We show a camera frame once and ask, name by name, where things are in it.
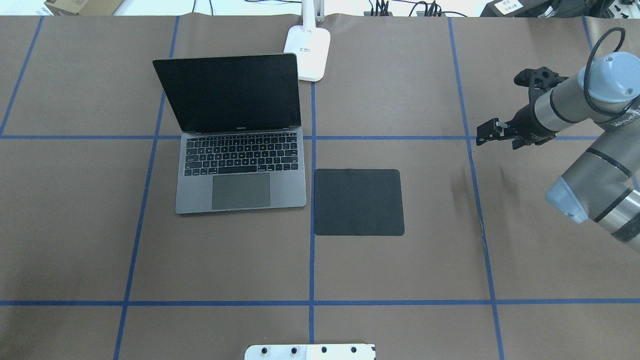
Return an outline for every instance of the silver laptop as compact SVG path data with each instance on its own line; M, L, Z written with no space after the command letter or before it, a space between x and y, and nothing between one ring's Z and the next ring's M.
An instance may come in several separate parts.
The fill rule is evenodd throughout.
M182 129L176 213L307 203L294 54L153 64Z

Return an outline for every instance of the laptop screen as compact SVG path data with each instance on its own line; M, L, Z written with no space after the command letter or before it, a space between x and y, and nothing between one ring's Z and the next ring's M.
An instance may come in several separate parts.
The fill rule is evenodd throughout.
M184 132L300 126L294 54L154 60Z

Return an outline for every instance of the black mouse pad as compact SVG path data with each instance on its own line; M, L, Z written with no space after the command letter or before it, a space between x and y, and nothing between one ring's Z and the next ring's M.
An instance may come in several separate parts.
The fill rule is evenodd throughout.
M314 174L316 235L404 234L400 172L320 168Z

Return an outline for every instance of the desk lamp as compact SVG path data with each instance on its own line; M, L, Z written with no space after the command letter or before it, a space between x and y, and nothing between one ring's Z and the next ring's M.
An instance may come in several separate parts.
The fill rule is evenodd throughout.
M294 53L298 59L298 79L318 81L324 76L326 58L329 54L331 34L316 27L316 11L324 16L324 0L302 0L302 25L293 26L287 34L285 53Z

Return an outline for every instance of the laptop trackpad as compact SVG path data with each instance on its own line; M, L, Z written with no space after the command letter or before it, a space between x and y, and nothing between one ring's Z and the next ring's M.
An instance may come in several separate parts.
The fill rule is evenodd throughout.
M266 208L270 205L268 172L213 177L213 210Z

